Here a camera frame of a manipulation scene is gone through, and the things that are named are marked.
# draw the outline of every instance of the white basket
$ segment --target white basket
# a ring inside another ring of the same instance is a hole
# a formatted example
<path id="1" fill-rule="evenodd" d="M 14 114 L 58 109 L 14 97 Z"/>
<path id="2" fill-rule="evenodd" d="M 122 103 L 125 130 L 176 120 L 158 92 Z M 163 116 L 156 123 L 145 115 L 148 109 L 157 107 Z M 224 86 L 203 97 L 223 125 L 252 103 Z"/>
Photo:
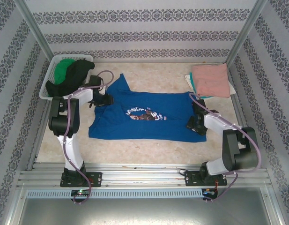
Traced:
<path id="1" fill-rule="evenodd" d="M 64 55 L 55 55 L 52 60 L 51 60 L 51 63 L 50 63 L 50 66 L 45 74 L 45 77 L 44 77 L 44 80 L 43 80 L 43 83 L 41 85 L 41 89 L 40 89 L 40 92 L 39 92 L 39 97 L 41 99 L 44 99 L 44 100 L 52 100 L 52 97 L 49 97 L 49 94 L 47 93 L 47 90 L 46 90 L 46 87 L 45 87 L 45 84 L 47 81 L 50 81 L 52 83 L 55 83 L 55 75 L 54 75 L 54 72 L 55 72 L 55 69 L 56 69 L 56 66 L 57 64 L 63 60 L 63 59 L 73 59 L 73 60 L 82 60 L 82 59 L 85 59 L 85 60 L 88 60 L 88 61 L 91 61 L 93 62 L 93 57 L 91 55 L 83 55 L 83 54 L 64 54 Z M 87 74 L 87 78 L 84 80 L 84 83 L 86 80 L 89 79 L 90 77 L 90 72 L 91 70 L 89 70 L 88 74 Z"/>

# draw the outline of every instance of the beige floor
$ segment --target beige floor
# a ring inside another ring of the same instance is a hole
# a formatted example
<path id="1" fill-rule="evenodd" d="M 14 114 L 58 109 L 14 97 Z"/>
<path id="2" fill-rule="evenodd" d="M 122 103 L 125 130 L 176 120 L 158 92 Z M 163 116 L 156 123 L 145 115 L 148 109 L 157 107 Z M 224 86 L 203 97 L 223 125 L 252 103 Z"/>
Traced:
<path id="1" fill-rule="evenodd" d="M 185 81 L 185 74 L 191 71 L 193 63 L 97 63 L 91 72 L 111 70 L 115 79 L 120 73 L 134 91 L 182 93 L 191 91 Z M 105 82 L 110 75 L 102 75 Z M 210 98 L 206 100 L 209 109 L 216 109 L 231 122 L 236 123 L 236 115 L 231 99 Z M 95 118 L 94 108 L 83 105 L 80 109 L 80 130 L 78 139 L 80 152 L 85 162 L 127 163 L 127 164 L 200 164 L 220 157 L 222 139 L 211 130 L 207 131 L 207 141 L 200 143 L 174 142 L 167 140 L 99 140 L 88 138 L 88 127 Z M 46 128 L 37 157 L 38 162 L 64 162 L 62 148 Z"/>

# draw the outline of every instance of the printed graphic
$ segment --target printed graphic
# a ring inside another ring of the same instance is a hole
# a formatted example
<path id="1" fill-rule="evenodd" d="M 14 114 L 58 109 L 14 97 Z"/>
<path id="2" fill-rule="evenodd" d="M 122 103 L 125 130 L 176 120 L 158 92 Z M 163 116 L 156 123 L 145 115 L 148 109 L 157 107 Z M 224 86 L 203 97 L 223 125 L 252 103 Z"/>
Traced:
<path id="1" fill-rule="evenodd" d="M 162 116 L 159 113 L 151 111 L 150 108 L 142 109 L 135 107 L 127 110 L 126 115 L 133 120 L 166 120 L 166 116 Z"/>

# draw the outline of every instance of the enclosure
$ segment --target enclosure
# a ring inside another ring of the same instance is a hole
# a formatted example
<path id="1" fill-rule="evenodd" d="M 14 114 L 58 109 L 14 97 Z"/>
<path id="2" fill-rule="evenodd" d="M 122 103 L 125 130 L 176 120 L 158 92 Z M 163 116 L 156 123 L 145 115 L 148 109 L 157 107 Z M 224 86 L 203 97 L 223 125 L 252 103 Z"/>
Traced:
<path id="1" fill-rule="evenodd" d="M 236 94 L 206 106 L 255 129 L 261 168 L 205 204 L 177 172 L 221 156 L 215 132 L 197 143 L 89 138 L 95 114 L 85 104 L 80 152 L 103 179 L 77 208 L 74 188 L 59 186 L 65 159 L 48 128 L 51 101 L 39 98 L 60 54 L 91 55 L 90 74 L 124 74 L 132 91 L 150 93 L 192 91 L 193 66 L 227 63 Z M 28 221 L 289 224 L 289 0 L 0 0 L 0 224 Z"/>

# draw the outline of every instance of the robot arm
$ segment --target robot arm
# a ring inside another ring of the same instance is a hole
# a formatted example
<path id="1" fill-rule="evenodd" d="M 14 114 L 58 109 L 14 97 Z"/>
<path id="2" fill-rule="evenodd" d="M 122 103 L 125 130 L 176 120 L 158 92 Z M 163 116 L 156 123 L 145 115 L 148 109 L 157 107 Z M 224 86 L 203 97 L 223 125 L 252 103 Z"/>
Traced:
<path id="1" fill-rule="evenodd" d="M 203 99 L 197 101 L 206 107 Z M 216 110 L 211 110 L 213 112 L 211 114 L 194 102 L 192 106 L 195 116 L 189 119 L 187 128 L 192 129 L 200 135 L 205 135 L 207 129 L 211 129 L 222 136 L 222 157 L 201 165 L 200 178 L 202 181 L 207 182 L 210 179 L 210 182 L 214 183 L 214 177 L 212 178 L 212 176 L 257 166 L 258 157 L 256 149 L 240 131 L 220 120 L 220 114 Z M 257 143 L 253 128 L 239 128 Z"/>
<path id="2" fill-rule="evenodd" d="M 93 87 L 103 84 L 103 80 L 99 76 L 92 75 L 89 83 L 84 87 Z M 97 106 L 112 105 L 113 97 L 105 94 L 105 87 L 101 90 L 85 89 L 73 95 L 70 99 L 70 128 L 65 137 L 65 149 L 71 163 L 75 165 L 81 172 L 86 175 L 84 161 L 79 151 L 79 144 L 76 133 L 80 127 L 80 107 L 85 103 L 90 103 L 90 107 L 94 104 Z M 61 146 L 63 147 L 64 134 L 67 129 L 68 118 L 66 112 L 68 110 L 67 97 L 54 97 L 49 116 L 49 129 L 57 136 Z M 62 187 L 78 187 L 85 184 L 85 179 L 76 171 L 65 157 L 65 168 L 61 178 Z"/>

